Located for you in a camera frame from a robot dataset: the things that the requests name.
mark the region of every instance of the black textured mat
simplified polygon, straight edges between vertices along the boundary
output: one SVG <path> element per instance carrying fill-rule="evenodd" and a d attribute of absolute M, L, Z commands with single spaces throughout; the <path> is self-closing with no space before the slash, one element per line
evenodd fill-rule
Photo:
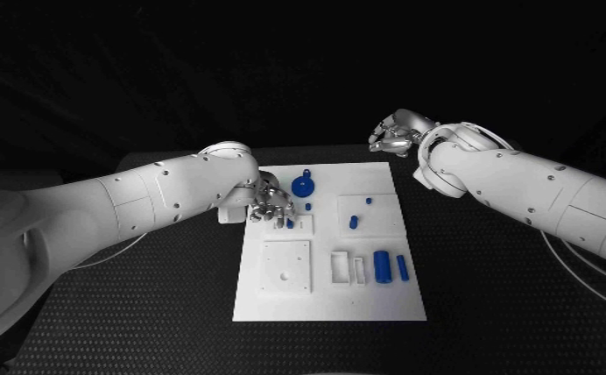
<path fill-rule="evenodd" d="M 119 170 L 189 153 L 132 154 Z M 232 322 L 244 223 L 219 225 L 214 210 L 62 276 L 12 375 L 606 373 L 606 302 L 536 230 L 427 190 L 417 160 L 366 145 L 254 155 L 263 166 L 391 162 L 428 322 Z"/>

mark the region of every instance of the robotic hand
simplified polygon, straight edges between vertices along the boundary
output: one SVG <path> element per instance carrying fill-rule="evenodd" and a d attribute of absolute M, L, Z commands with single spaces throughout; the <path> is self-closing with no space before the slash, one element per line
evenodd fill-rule
<path fill-rule="evenodd" d="M 64 272 L 98 251 L 219 209 L 221 223 L 296 219 L 290 195 L 247 145 L 34 191 L 0 191 L 0 334 Z"/>
<path fill-rule="evenodd" d="M 500 213 L 606 258 L 604 178 L 514 150 L 478 125 L 442 125 L 409 110 L 383 120 L 369 143 L 372 152 L 404 158 L 419 145 L 414 176 L 428 189 L 455 198 L 470 192 Z"/>

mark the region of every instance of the cable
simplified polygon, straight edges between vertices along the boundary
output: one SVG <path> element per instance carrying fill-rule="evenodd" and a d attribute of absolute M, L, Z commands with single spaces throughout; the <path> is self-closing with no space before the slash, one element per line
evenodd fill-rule
<path fill-rule="evenodd" d="M 562 266 L 566 268 L 566 270 L 569 271 L 569 273 L 572 274 L 572 277 L 575 277 L 575 279 L 582 283 L 582 285 L 585 285 L 588 287 L 588 289 L 606 301 L 606 296 L 588 284 L 588 282 L 578 276 L 578 273 L 575 271 L 572 271 L 571 267 L 566 265 L 565 260 L 562 259 L 559 253 L 553 249 L 553 246 L 552 246 L 550 241 L 548 239 L 546 232 L 542 231 L 540 234 L 543 235 L 543 239 L 546 240 L 546 244 L 548 244 L 548 246 L 552 250 L 553 256 L 559 259 L 559 262 L 560 262 Z"/>
<path fill-rule="evenodd" d="M 486 132 L 491 137 L 493 137 L 493 139 L 496 140 L 496 141 L 499 141 L 504 146 L 506 146 L 506 148 L 507 149 L 510 149 L 510 150 L 516 150 L 513 147 L 512 147 L 512 144 L 491 131 L 491 130 L 487 130 L 484 127 L 481 127 L 480 125 L 476 125 L 476 124 L 473 124 L 473 123 L 467 123 L 467 122 L 464 122 L 463 123 L 464 125 L 471 125 L 471 126 L 474 126 L 476 128 L 478 128 L 483 132 Z M 552 253 L 553 253 L 553 256 L 556 257 L 556 259 L 559 260 L 559 262 L 560 262 L 560 264 L 562 264 L 562 266 L 566 268 L 566 270 L 569 271 L 569 273 L 572 274 L 572 276 L 575 277 L 575 279 L 582 283 L 582 285 L 585 285 L 585 287 L 588 287 L 588 289 L 606 301 L 606 296 L 588 284 L 588 282 L 581 278 L 581 276 L 578 275 L 578 273 L 571 269 L 571 267 L 568 266 L 568 264 L 565 263 L 565 260 L 562 259 L 562 257 L 560 257 L 560 255 L 559 255 L 559 253 L 556 252 L 556 250 L 553 249 L 553 246 L 552 246 L 552 244 L 550 244 L 550 241 L 549 241 L 549 239 L 548 239 L 548 235 L 546 235 L 546 232 L 542 230 L 540 231 L 540 234 L 543 235 L 543 239 L 545 239 L 545 241 L 546 241 L 546 244 L 548 244 L 548 246 L 549 246 L 549 248 L 550 248 L 550 251 L 552 251 Z M 565 245 L 566 245 L 566 247 L 571 249 L 571 251 L 572 251 L 572 253 L 581 258 L 581 260 L 594 268 L 594 270 L 596 270 L 598 272 L 601 272 L 604 275 L 606 275 L 606 271 L 604 271 L 575 250 L 573 250 L 573 248 L 572 248 L 572 246 L 571 246 L 571 244 L 569 244 L 569 242 L 566 242 L 563 239 L 562 239 L 562 242 L 565 243 Z"/>
<path fill-rule="evenodd" d="M 594 270 L 596 271 L 596 272 L 601 272 L 605 276 L 606 276 L 606 271 L 602 269 L 602 268 L 599 268 L 576 251 L 575 251 L 575 249 L 572 248 L 572 246 L 571 246 L 571 242 L 568 242 L 568 241 L 565 241 L 563 239 L 562 239 L 562 242 L 565 243 L 565 246 L 569 248 L 569 250 L 571 250 L 571 252 L 578 256 L 578 258 L 581 259 L 581 261 L 591 267 L 591 268 L 594 268 Z"/>
<path fill-rule="evenodd" d="M 149 234 L 149 232 L 146 232 L 137 239 L 134 242 L 132 242 L 129 244 L 129 246 L 126 246 L 116 254 L 110 255 L 107 258 L 101 259 L 100 261 L 96 261 L 91 264 L 84 264 L 84 265 L 77 265 L 75 267 L 73 267 L 70 270 L 80 270 L 81 268 L 87 268 L 91 267 L 93 265 L 106 263 L 110 259 L 113 259 L 114 257 L 117 257 L 143 238 L 144 236 Z"/>

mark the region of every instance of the rectangular white piece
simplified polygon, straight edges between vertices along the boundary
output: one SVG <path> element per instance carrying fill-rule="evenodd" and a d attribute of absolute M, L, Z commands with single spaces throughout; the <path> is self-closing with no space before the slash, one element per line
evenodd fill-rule
<path fill-rule="evenodd" d="M 350 286 L 350 262 L 347 251 L 332 252 L 332 277 L 335 286 Z"/>
<path fill-rule="evenodd" d="M 314 216 L 297 216 L 293 222 L 293 229 L 288 229 L 287 223 L 281 228 L 275 225 L 275 218 L 270 222 L 263 222 L 263 234 L 268 238 L 311 237 L 314 235 Z"/>
<path fill-rule="evenodd" d="M 263 294 L 310 294 L 311 241 L 263 243 Z"/>
<path fill-rule="evenodd" d="M 365 259 L 362 257 L 355 258 L 355 283 L 359 287 L 366 285 Z"/>
<path fill-rule="evenodd" d="M 386 238 L 350 238 L 340 235 L 339 197 L 358 195 L 363 198 L 362 205 L 366 206 L 368 196 L 373 197 L 376 205 L 379 195 L 396 194 L 389 164 L 376 162 L 264 166 L 261 169 L 275 175 L 281 188 L 290 194 L 293 194 L 293 180 L 304 174 L 304 169 L 311 170 L 314 193 L 306 198 L 294 197 L 293 201 L 300 218 L 314 216 L 314 236 L 288 235 L 288 231 L 284 235 L 281 233 L 267 235 L 267 222 L 247 221 L 234 321 L 425 321 L 427 311 L 406 232 L 402 232 L 399 237 Z M 313 204 L 310 211 L 306 210 L 307 202 Z M 395 213 L 402 219 L 399 208 Z M 311 294 L 268 294 L 261 291 L 263 276 L 267 275 L 263 270 L 263 245 L 274 241 L 304 242 L 306 239 L 311 248 Z M 379 250 L 389 251 L 394 275 L 399 274 L 396 256 L 405 255 L 411 276 L 406 283 L 396 277 L 386 285 L 376 283 L 373 252 Z M 365 288 L 355 287 L 355 283 L 350 287 L 335 287 L 330 259 L 333 251 L 347 252 L 352 279 L 355 279 L 352 257 L 363 258 Z"/>
<path fill-rule="evenodd" d="M 339 233 L 342 237 L 405 237 L 401 201 L 396 194 L 340 195 Z M 358 228 L 350 228 L 352 216 L 358 216 Z"/>

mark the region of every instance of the black background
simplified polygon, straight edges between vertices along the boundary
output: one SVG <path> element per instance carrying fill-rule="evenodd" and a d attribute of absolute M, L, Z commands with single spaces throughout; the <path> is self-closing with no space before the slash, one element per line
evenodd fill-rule
<path fill-rule="evenodd" d="M 599 173 L 605 1 L 2 0 L 0 166 L 365 143 L 408 108 Z"/>

